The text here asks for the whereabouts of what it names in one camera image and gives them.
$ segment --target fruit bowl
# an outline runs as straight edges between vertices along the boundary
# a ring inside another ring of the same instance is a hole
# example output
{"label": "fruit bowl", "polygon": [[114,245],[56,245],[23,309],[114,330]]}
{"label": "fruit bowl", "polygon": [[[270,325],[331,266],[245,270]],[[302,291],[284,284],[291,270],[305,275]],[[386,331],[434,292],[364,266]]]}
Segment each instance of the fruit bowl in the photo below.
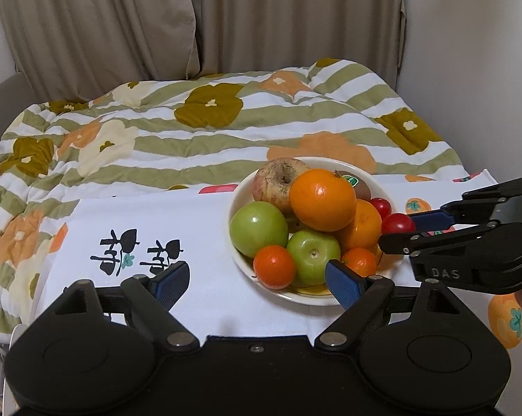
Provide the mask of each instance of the fruit bowl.
{"label": "fruit bowl", "polygon": [[[307,164],[307,166],[311,168],[322,168],[330,170],[332,172],[336,170],[345,171],[359,177],[362,181],[365,182],[365,184],[367,184],[368,188],[371,190],[372,197],[385,198],[392,204],[392,212],[397,212],[397,209],[393,206],[393,201],[392,198],[390,198],[390,195],[369,173],[365,172],[364,170],[361,170],[358,167],[352,166],[345,162],[336,161],[335,159],[310,156],[298,157],[298,159],[303,161],[305,164]],[[331,293],[329,293],[328,288],[325,285],[311,286],[308,288],[293,288],[293,286],[289,286],[288,288],[279,290],[266,288],[255,276],[255,272],[253,271],[253,260],[242,255],[232,244],[232,241],[230,240],[229,229],[230,221],[240,208],[253,201],[253,196],[251,192],[253,179],[256,173],[257,171],[251,173],[239,184],[239,186],[232,193],[232,201],[230,203],[228,216],[225,223],[225,239],[227,248],[232,254],[232,258],[234,258],[234,261],[236,262],[240,270],[245,274],[245,276],[249,280],[253,281],[257,286],[264,289],[266,292],[271,292],[285,300],[305,305],[339,305],[338,301],[334,298],[334,296],[332,296]]]}

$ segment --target curtain fold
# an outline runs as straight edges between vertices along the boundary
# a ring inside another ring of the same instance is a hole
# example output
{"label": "curtain fold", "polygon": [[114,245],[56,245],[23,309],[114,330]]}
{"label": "curtain fold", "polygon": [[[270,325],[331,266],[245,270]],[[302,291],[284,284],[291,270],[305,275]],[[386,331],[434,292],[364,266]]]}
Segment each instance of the curtain fold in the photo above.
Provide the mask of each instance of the curtain fold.
{"label": "curtain fold", "polygon": [[193,0],[202,75],[318,59],[360,62],[395,87],[401,0]]}
{"label": "curtain fold", "polygon": [[191,0],[0,0],[16,66],[41,101],[199,72]]}

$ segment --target floral quilt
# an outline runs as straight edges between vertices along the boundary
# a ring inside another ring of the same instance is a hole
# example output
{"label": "floral quilt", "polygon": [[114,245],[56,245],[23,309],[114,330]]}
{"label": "floral quilt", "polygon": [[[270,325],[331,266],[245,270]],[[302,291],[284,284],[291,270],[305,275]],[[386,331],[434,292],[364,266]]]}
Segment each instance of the floral quilt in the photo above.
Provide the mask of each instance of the floral quilt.
{"label": "floral quilt", "polygon": [[211,192],[282,156],[330,157],[408,181],[467,175],[382,79],[346,60],[127,83],[90,102],[30,106],[0,143],[0,342],[30,322],[44,262],[81,199]]}

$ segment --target tangerine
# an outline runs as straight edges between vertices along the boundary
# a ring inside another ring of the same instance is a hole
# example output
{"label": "tangerine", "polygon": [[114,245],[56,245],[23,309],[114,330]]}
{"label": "tangerine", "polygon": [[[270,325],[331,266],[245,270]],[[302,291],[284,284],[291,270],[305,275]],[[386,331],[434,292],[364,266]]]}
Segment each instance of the tangerine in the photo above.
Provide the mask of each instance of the tangerine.
{"label": "tangerine", "polygon": [[342,262],[361,277],[376,274],[377,261],[374,254],[366,248],[356,247],[342,256]]}
{"label": "tangerine", "polygon": [[342,252],[355,247],[373,248],[381,233],[382,218],[378,210],[366,200],[357,200],[353,220],[343,229],[334,233]]}
{"label": "tangerine", "polygon": [[296,275],[292,255],[281,245],[263,247],[253,259],[253,270],[259,281],[269,289],[283,289]]}
{"label": "tangerine", "polygon": [[355,215],[355,190],[329,170],[311,169],[302,173],[293,181],[289,195],[293,213],[318,231],[340,230]]}

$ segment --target small red fruit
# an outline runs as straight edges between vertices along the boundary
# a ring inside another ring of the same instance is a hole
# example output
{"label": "small red fruit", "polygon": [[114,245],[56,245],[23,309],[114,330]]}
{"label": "small red fruit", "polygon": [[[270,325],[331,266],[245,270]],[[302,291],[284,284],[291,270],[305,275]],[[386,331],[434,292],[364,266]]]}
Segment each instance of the small red fruit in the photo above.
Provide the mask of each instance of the small red fruit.
{"label": "small red fruit", "polygon": [[407,214],[396,212],[382,221],[382,234],[408,233],[416,230],[415,222]]}
{"label": "small red fruit", "polygon": [[382,220],[392,214],[392,205],[385,198],[375,197],[370,200],[371,205],[376,208]]}
{"label": "small red fruit", "polygon": [[269,289],[283,289],[296,275],[292,255],[281,245],[263,247],[253,260],[253,270],[259,281]]}

